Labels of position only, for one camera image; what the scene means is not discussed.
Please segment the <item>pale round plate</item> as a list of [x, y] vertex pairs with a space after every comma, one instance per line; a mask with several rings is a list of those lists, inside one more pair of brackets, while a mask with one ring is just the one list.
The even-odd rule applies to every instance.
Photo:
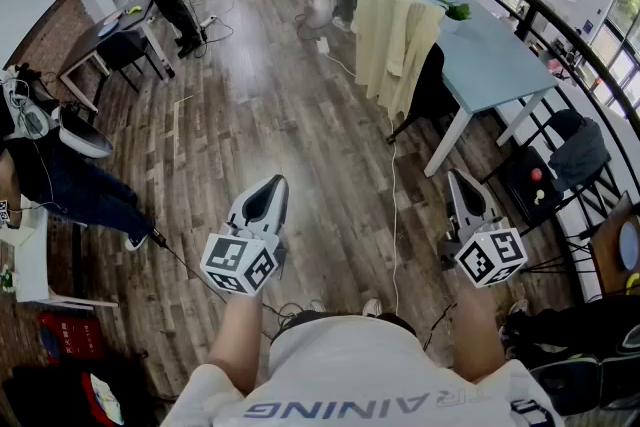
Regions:
[[108, 34], [110, 34], [111, 32], [113, 32], [117, 28], [122, 16], [123, 16], [123, 11], [118, 10], [112, 13], [108, 18], [106, 18], [103, 22], [102, 28], [98, 32], [98, 37], [103, 38]]

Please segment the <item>large glass window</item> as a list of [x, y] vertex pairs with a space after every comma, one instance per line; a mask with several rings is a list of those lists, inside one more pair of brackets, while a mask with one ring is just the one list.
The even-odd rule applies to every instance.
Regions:
[[591, 48], [640, 116], [640, 0], [613, 0]]

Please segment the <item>black curved metal railing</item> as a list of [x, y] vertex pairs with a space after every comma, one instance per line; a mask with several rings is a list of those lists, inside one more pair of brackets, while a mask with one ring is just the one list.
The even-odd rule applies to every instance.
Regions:
[[[515, 11], [508, 7], [501, 0], [494, 1], [504, 7], [509, 13], [515, 14]], [[591, 101], [598, 113], [602, 114], [603, 105], [597, 100], [595, 94], [588, 89], [585, 81], [577, 74], [574, 69], [571, 68], [571, 65], [551, 47], [546, 39], [532, 28], [533, 19], [537, 14], [540, 14], [542, 17], [544, 17], [547, 22], [549, 22], [555, 29], [557, 29], [566, 38], [566, 40], [578, 50], [580, 55], [594, 68], [594, 70], [597, 72], [597, 75], [603, 80], [603, 83], [608, 84], [611, 87], [614, 99], [619, 102], [623, 112], [626, 114], [626, 122], [630, 125], [637, 138], [640, 140], [640, 118], [636, 114], [633, 106], [630, 104], [622, 89], [615, 83], [606, 66], [600, 62], [600, 60], [588, 47], [588, 45], [578, 37], [577, 33], [573, 29], [571, 29], [569, 25], [564, 22], [555, 12], [553, 12], [544, 2], [542, 2], [541, 0], [524, 1], [529, 4], [529, 11], [527, 12], [527, 15], [525, 17], [517, 15], [517, 18], [520, 21], [518, 28], [521, 29], [523, 35], [526, 36], [529, 32], [531, 32], [544, 45], [546, 45], [549, 48], [551, 54], [555, 58], [557, 58], [561, 65], [569, 72], [571, 78], [576, 82], [582, 92]]]

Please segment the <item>black stool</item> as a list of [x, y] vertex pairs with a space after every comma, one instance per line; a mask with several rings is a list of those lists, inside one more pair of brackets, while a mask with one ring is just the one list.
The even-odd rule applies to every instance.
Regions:
[[104, 39], [97, 46], [97, 53], [110, 71], [118, 72], [135, 91], [138, 89], [124, 72], [133, 65], [142, 73], [137, 61], [146, 56], [147, 38], [137, 30], [120, 31]]

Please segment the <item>pale yellow clothes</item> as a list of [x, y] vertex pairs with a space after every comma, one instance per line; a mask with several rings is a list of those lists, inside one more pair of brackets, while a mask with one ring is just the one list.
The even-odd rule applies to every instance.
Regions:
[[445, 10], [425, 0], [357, 0], [355, 83], [393, 119], [406, 115]]

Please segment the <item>person's right forearm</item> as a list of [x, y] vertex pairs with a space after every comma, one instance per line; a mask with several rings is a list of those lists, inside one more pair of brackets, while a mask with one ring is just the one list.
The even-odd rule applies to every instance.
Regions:
[[496, 323], [496, 303], [489, 288], [461, 284], [453, 315], [453, 371], [479, 383], [506, 363]]

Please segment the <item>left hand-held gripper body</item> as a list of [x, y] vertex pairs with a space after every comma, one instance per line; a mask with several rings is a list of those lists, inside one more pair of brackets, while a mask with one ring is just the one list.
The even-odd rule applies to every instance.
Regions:
[[283, 222], [241, 226], [234, 217], [207, 239], [200, 269], [209, 282], [232, 294], [255, 297], [274, 275], [282, 275], [286, 249]]

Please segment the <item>person's black shorts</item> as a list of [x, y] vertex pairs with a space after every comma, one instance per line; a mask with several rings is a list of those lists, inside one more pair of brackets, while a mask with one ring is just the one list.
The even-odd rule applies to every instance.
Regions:
[[[279, 329], [279, 331], [274, 335], [273, 340], [276, 340], [280, 335], [282, 335], [284, 332], [293, 329], [295, 327], [298, 327], [300, 325], [309, 323], [309, 322], [313, 322], [313, 321], [317, 321], [317, 320], [322, 320], [322, 319], [326, 319], [326, 318], [332, 318], [332, 317], [355, 317], [355, 314], [349, 314], [349, 313], [332, 313], [332, 312], [317, 312], [314, 310], [304, 310], [298, 314], [295, 314], [293, 317], [291, 317], [290, 319], [286, 320], [283, 325], [281, 326], [281, 328]], [[408, 331], [409, 333], [411, 333], [413, 336], [417, 336], [416, 331], [414, 330], [414, 328], [405, 320], [403, 320], [402, 318], [400, 318], [399, 316], [397, 316], [394, 313], [390, 313], [390, 312], [383, 312], [379, 315], [373, 315], [373, 314], [360, 314], [360, 317], [366, 317], [366, 318], [372, 318], [372, 319], [378, 319], [384, 322], [388, 322], [391, 324], [394, 324], [398, 327], [401, 327], [402, 329], [405, 329], [406, 331]]]

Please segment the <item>wooden side table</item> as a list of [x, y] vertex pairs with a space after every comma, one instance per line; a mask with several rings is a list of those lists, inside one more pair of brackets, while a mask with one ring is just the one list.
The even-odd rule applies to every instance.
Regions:
[[599, 225], [590, 239], [590, 249], [603, 296], [639, 295], [640, 261], [632, 271], [626, 270], [618, 251], [619, 232], [626, 221], [631, 221], [640, 237], [640, 214], [629, 193], [622, 197]]

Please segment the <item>person's white t-shirt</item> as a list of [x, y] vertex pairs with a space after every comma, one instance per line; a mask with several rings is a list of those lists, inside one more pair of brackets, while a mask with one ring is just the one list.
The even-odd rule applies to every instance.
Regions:
[[217, 366], [192, 374], [161, 427], [564, 427], [511, 360], [479, 383], [439, 367], [406, 329], [336, 316], [286, 330], [270, 375], [242, 395]]

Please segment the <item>blue round plate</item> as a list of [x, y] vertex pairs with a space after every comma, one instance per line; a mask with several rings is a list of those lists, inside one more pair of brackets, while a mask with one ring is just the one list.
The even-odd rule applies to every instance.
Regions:
[[635, 269], [640, 261], [640, 237], [631, 221], [626, 221], [620, 229], [618, 251], [624, 268]]

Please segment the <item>black folding chair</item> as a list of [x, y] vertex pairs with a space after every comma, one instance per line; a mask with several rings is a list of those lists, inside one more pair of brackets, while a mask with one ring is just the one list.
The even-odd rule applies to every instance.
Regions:
[[[603, 166], [598, 176], [593, 176], [585, 184], [565, 192], [556, 191], [552, 183], [555, 173], [549, 167], [549, 158], [563, 144], [563, 140], [548, 125], [549, 119], [538, 127], [523, 145], [515, 149], [497, 168], [481, 180], [485, 184], [493, 177], [498, 178], [526, 224], [526, 228], [520, 232], [522, 236], [555, 216], [585, 190], [591, 188], [607, 164]], [[535, 182], [531, 179], [531, 171], [534, 168], [542, 171], [543, 177], [540, 181]], [[534, 199], [539, 189], [545, 191], [545, 198], [539, 205], [535, 205]]]

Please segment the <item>light blue table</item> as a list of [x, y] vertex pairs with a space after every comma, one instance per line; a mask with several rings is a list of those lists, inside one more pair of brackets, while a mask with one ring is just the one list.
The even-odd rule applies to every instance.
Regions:
[[[425, 1], [442, 7], [438, 0]], [[458, 102], [459, 109], [424, 169], [426, 176], [436, 173], [474, 114], [510, 101], [526, 99], [523, 113], [497, 140], [504, 144], [546, 92], [557, 85], [546, 67], [523, 42], [478, 2], [446, 1], [468, 3], [471, 18], [454, 33], [440, 29], [435, 43], [445, 55], [444, 84]]]

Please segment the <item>potted green plant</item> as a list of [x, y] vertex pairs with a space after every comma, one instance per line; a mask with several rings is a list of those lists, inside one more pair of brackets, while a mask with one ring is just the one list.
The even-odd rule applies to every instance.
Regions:
[[445, 10], [445, 14], [440, 21], [442, 32], [454, 33], [459, 26], [471, 18], [471, 9], [468, 3], [456, 3], [446, 0], [438, 0]]

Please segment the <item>dark table white legs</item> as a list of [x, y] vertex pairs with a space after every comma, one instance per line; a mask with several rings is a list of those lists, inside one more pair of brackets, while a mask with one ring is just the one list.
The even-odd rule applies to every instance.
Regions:
[[[127, 15], [126, 11], [136, 5], [141, 6], [141, 12]], [[110, 75], [110, 71], [108, 70], [105, 62], [98, 55], [97, 46], [100, 42], [102, 42], [104, 39], [109, 38], [114, 33], [125, 30], [141, 29], [151, 47], [153, 48], [154, 52], [156, 53], [157, 57], [159, 58], [167, 78], [171, 79], [175, 77], [174, 68], [168, 60], [164, 49], [156, 38], [148, 22], [148, 20], [151, 18], [152, 5], [153, 0], [133, 0], [129, 2], [121, 8], [121, 10], [123, 11], [123, 16], [121, 17], [117, 28], [113, 32], [103, 38], [98, 37], [98, 32], [102, 28], [104, 20], [109, 17], [107, 16], [106, 18], [99, 20], [95, 25], [86, 30], [76, 40], [75, 44], [69, 51], [66, 60], [61, 67], [61, 71], [58, 74], [58, 78], [62, 81], [66, 88], [93, 113], [99, 112], [98, 107], [94, 105], [92, 101], [73, 82], [73, 80], [70, 78], [70, 74], [86, 61], [93, 60], [97, 65], [99, 72], [105, 77], [108, 77]]]

